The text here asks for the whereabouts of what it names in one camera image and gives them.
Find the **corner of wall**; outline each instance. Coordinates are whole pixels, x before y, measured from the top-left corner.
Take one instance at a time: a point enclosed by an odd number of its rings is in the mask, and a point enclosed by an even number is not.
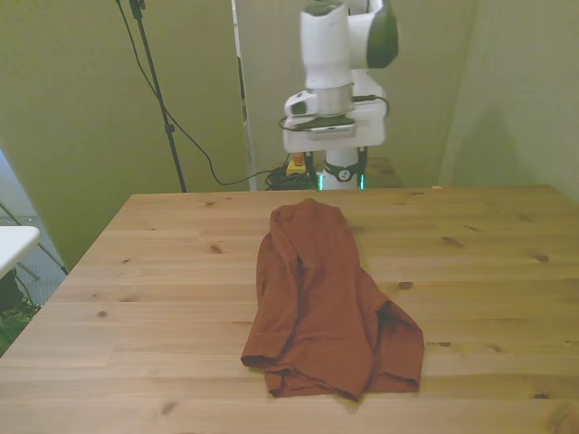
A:
[[[442,160],[440,161],[440,171],[438,175],[438,184],[439,185],[448,185],[451,183],[451,167],[454,162],[454,157],[452,155],[450,149],[450,141],[451,141],[451,134],[454,129],[454,124],[456,121],[457,116],[457,107],[459,106],[460,95],[463,92],[463,87],[465,83],[465,77],[469,70],[469,65],[472,62],[472,46],[474,44],[475,34],[477,34],[477,30],[480,26],[480,3],[482,0],[477,0],[475,6],[475,13],[472,19],[472,27],[470,31],[470,40],[469,40],[469,48],[466,51],[466,55],[464,56],[464,63],[462,65],[462,74],[460,76],[460,85],[459,91],[456,94],[456,99],[454,101],[454,110],[452,112],[451,122],[449,124],[449,128],[446,134],[446,142],[444,144],[444,150],[442,153]]]

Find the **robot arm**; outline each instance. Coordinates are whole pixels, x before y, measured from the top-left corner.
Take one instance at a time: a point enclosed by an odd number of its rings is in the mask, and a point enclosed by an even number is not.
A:
[[[343,1],[360,10],[361,0]],[[356,188],[356,175],[363,185],[366,150],[385,141],[384,90],[367,70],[395,59],[398,30],[389,0],[366,1],[360,15],[339,0],[317,0],[301,13],[306,90],[288,99],[280,123],[285,149],[306,153],[312,180],[312,153],[326,151],[321,179],[331,189]]]
[[[398,26],[390,2],[371,0],[367,14],[348,17],[352,70],[386,68],[398,56]]]

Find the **wooden table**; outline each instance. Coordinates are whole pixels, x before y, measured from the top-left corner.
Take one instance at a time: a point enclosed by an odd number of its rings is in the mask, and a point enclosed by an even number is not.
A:
[[[427,342],[417,395],[275,400],[240,363],[270,212],[340,206]],[[579,208],[549,187],[132,197],[0,360],[9,434],[579,432]]]

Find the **brown cloth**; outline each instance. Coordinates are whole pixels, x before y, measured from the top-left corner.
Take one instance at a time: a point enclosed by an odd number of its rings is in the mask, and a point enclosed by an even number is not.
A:
[[[257,298],[242,362],[273,396],[418,391],[422,331],[360,267],[338,208],[308,199],[271,214]]]

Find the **floor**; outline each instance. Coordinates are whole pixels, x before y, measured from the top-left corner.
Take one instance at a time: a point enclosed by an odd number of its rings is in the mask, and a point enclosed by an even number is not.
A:
[[[37,227],[43,235],[43,246],[59,258],[54,245],[46,235],[46,231],[38,217],[21,217],[19,220],[24,225]],[[0,216],[0,226],[12,225],[14,225],[14,222],[8,217]],[[64,280],[64,273],[62,273],[61,269],[39,248],[34,249],[22,263],[40,277],[40,279],[36,280],[22,268],[18,267],[17,269],[18,276],[30,290],[33,301],[39,305],[43,305]]]

